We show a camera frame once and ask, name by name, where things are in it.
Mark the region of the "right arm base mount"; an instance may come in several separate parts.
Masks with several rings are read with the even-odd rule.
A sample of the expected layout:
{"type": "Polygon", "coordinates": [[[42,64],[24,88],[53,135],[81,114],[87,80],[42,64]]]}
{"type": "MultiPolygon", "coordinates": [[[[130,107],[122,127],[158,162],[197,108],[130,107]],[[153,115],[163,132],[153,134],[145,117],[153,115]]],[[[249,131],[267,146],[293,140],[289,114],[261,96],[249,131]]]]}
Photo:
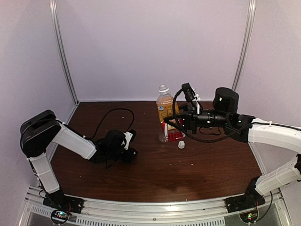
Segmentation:
{"type": "Polygon", "coordinates": [[[259,219],[258,207],[265,204],[263,196],[256,191],[225,199],[228,213],[239,212],[239,217],[246,224],[255,223],[259,219]]]}

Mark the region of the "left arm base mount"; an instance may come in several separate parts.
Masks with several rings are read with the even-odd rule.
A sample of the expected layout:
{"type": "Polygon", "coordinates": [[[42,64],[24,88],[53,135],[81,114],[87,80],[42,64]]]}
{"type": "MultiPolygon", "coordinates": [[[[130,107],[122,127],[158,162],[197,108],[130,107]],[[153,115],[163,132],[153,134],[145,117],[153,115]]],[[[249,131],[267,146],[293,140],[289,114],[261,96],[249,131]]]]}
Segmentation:
{"type": "Polygon", "coordinates": [[[70,217],[74,214],[80,214],[82,212],[84,200],[81,198],[45,194],[43,205],[53,208],[50,213],[50,219],[55,225],[62,225],[66,223],[70,217]]]}

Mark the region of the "clear plastic bottle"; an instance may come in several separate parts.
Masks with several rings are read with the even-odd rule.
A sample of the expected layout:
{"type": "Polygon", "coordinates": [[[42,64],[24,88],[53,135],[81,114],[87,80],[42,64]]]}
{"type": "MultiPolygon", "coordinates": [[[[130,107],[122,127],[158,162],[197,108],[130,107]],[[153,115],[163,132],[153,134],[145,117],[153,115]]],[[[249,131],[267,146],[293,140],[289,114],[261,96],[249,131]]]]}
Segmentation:
{"type": "Polygon", "coordinates": [[[168,141],[168,138],[167,138],[164,134],[159,134],[158,140],[159,140],[161,143],[167,143],[167,142],[169,142],[169,141],[168,141]]]}

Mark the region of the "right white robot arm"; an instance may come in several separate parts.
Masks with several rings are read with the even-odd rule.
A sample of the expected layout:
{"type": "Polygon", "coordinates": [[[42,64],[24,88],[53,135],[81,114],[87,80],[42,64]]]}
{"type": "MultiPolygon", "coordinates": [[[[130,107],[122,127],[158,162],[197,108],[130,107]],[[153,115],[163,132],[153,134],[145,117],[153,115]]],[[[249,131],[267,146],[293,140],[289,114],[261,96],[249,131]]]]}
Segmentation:
{"type": "Polygon", "coordinates": [[[177,128],[187,137],[201,143],[215,143],[232,138],[243,143],[262,143],[278,146],[296,152],[296,156],[285,165],[267,175],[255,178],[247,193],[241,197],[241,204],[250,208],[274,189],[301,179],[301,129],[272,121],[264,121],[254,116],[238,114],[239,95],[235,91],[219,87],[215,91],[212,109],[204,109],[199,96],[189,83],[182,85],[176,97],[184,93],[187,104],[183,112],[175,112],[176,99],[172,103],[172,116],[164,122],[177,128]],[[224,136],[213,140],[196,138],[197,128],[223,128],[224,136]]]}

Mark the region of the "amber tea bottle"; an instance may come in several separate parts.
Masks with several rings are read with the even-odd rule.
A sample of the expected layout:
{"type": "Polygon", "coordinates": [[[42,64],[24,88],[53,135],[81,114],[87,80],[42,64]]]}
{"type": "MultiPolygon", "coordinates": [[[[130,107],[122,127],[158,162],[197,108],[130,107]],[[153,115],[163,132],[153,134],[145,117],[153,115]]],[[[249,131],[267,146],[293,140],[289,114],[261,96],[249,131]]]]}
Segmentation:
{"type": "Polygon", "coordinates": [[[169,142],[179,141],[184,138],[184,134],[175,127],[164,122],[164,118],[173,115],[173,96],[169,92],[169,87],[165,84],[159,86],[159,97],[156,100],[158,116],[160,121],[159,134],[164,134],[169,142]]]}

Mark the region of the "white flip bottle cap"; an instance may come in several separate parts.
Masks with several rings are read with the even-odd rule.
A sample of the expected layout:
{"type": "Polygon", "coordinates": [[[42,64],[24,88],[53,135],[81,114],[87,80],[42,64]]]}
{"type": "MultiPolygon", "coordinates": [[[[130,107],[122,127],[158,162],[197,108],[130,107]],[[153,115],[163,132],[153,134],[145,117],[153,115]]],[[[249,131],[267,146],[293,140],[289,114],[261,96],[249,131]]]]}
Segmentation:
{"type": "Polygon", "coordinates": [[[179,148],[179,149],[184,149],[184,148],[185,148],[185,142],[184,142],[183,140],[180,140],[180,141],[178,142],[178,148],[179,148]]]}

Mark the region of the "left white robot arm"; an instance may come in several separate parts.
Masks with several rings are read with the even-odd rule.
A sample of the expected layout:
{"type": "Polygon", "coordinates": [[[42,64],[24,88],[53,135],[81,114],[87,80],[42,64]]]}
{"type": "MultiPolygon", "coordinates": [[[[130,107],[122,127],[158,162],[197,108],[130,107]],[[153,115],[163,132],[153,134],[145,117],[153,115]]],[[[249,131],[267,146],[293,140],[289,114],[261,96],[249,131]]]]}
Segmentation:
{"type": "Polygon", "coordinates": [[[135,130],[122,132],[113,129],[108,131],[104,138],[92,141],[57,119],[51,110],[45,110],[24,122],[20,133],[21,150],[44,190],[50,195],[49,201],[57,209],[65,208],[68,200],[60,193],[61,187],[46,155],[47,147],[51,143],[58,144],[96,164],[118,160],[130,163],[138,155],[138,152],[130,147],[136,136],[135,130]]]}

